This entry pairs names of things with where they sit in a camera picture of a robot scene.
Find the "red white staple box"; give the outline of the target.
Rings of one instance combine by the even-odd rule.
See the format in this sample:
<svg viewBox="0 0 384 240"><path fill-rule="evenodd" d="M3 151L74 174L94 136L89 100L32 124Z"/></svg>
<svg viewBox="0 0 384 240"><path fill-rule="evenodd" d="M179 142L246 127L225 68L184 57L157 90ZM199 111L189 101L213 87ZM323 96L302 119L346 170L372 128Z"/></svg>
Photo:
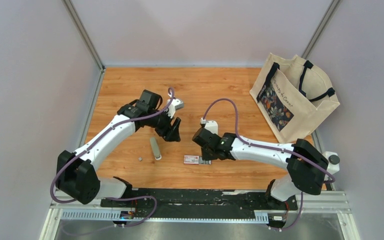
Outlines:
<svg viewBox="0 0 384 240"><path fill-rule="evenodd" d="M185 155L183 159L185 165L211 165L210 160L204 160L201 156L198 155Z"/></svg>

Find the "grey-green stapler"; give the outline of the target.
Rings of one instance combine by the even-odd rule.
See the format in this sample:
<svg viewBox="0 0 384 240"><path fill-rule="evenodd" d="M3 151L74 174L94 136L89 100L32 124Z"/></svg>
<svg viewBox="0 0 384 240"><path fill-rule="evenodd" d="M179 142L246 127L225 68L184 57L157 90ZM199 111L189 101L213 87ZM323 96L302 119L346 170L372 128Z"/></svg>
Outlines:
<svg viewBox="0 0 384 240"><path fill-rule="evenodd" d="M155 137L151 137L149 139L149 142L150 142L150 146L151 146L151 149L152 149L152 153L153 153L153 156L155 158L156 161L159 161L162 159L162 154L161 154L161 150L160 150L160 147L158 145L158 142L156 140Z"/></svg>

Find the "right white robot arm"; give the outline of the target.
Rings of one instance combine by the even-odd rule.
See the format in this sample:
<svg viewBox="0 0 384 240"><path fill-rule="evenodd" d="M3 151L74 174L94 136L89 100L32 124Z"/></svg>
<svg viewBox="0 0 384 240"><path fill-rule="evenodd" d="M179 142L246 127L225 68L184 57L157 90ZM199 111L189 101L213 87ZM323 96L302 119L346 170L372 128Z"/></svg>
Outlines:
<svg viewBox="0 0 384 240"><path fill-rule="evenodd" d="M249 160L285 169L287 174L267 187L265 203L273 210L301 192L316 196L322 191L329 162L305 139L269 143L228 132L219 136L201 127L192 140L200 146L204 160Z"/></svg>

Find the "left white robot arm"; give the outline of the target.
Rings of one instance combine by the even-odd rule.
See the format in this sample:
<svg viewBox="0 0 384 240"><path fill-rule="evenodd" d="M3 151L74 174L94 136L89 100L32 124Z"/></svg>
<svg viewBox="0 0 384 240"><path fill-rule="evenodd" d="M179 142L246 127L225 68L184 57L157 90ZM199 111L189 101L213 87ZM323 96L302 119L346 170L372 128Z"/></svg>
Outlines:
<svg viewBox="0 0 384 240"><path fill-rule="evenodd" d="M184 102L168 89L169 99L163 103L161 95L144 90L140 98L123 105L110 123L95 137L73 152L64 150L57 158L56 175L50 184L51 198L60 204L80 202L89 204L95 199L113 199L120 207L128 207L133 194L128 182L119 178L100 178L97 171L115 148L140 128L150 127L166 142L180 142L181 119L175 117ZM58 199L60 190L72 199Z"/></svg>

